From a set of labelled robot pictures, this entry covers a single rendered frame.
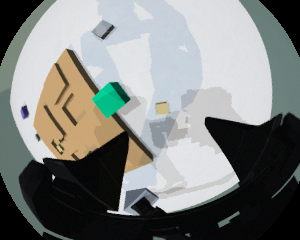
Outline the green block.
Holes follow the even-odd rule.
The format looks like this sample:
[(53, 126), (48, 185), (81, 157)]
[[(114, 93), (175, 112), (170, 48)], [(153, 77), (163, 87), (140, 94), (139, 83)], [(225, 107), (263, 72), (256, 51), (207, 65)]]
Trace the green block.
[(123, 91), (118, 81), (115, 81), (115, 83), (107, 83), (106, 87), (102, 88), (98, 93), (95, 93), (95, 96), (91, 100), (101, 109), (103, 116), (109, 119), (111, 115), (114, 115), (119, 108), (129, 103), (131, 99), (129, 95), (126, 95), (125, 91)]

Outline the tan puzzle board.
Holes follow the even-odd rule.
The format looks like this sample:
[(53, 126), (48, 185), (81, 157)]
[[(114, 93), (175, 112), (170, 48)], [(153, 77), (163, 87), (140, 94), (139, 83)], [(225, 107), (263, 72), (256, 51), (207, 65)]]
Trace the tan puzzle board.
[[(82, 160), (127, 131), (130, 141), (125, 173), (153, 163), (153, 153), (147, 151), (117, 112), (106, 119), (91, 100), (99, 89), (85, 71), (75, 53), (66, 48), (43, 83), (34, 128), (47, 149), (57, 160)], [(58, 144), (62, 145), (62, 152), (57, 149)]]

